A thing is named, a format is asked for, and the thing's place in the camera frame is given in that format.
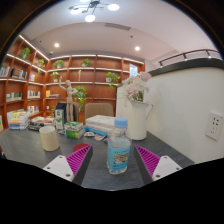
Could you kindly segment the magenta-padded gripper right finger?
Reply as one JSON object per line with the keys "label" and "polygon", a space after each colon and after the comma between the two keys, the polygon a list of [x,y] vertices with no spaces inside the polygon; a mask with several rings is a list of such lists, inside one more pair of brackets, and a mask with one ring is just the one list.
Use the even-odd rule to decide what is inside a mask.
{"label": "magenta-padded gripper right finger", "polygon": [[134,156],[145,185],[181,170],[169,156],[158,156],[139,145],[134,146]]}

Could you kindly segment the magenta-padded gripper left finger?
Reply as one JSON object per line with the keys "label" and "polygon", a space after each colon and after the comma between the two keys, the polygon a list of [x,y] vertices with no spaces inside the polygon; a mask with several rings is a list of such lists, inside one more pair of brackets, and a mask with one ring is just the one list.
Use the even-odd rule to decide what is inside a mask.
{"label": "magenta-padded gripper left finger", "polygon": [[86,145],[69,156],[57,156],[44,167],[44,170],[67,181],[81,185],[92,155],[92,146]]}

